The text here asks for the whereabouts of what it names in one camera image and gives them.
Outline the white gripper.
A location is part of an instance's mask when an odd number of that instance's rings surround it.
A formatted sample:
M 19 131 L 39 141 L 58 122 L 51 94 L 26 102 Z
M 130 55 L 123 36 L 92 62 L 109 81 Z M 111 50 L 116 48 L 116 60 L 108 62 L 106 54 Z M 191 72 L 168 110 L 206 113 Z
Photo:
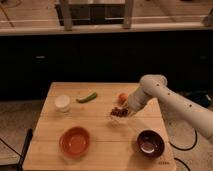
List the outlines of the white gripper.
M 143 91 L 141 87 L 137 88 L 133 93 L 128 96 L 127 107 L 121 109 L 121 117 L 128 117 L 129 115 L 135 115 L 142 110 L 147 102 L 151 99 L 151 96 Z M 117 116 L 109 115 L 111 122 L 117 126 L 123 126 L 124 123 L 119 120 Z

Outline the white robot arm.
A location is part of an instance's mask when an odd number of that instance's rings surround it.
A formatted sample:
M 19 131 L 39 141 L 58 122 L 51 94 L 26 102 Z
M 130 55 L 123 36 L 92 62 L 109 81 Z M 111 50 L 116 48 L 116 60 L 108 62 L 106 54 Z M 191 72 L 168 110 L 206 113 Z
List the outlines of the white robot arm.
M 138 88 L 128 96 L 120 108 L 113 109 L 111 115 L 132 117 L 152 98 L 157 98 L 176 110 L 187 123 L 213 144 L 213 112 L 169 89 L 167 78 L 163 75 L 142 76 Z

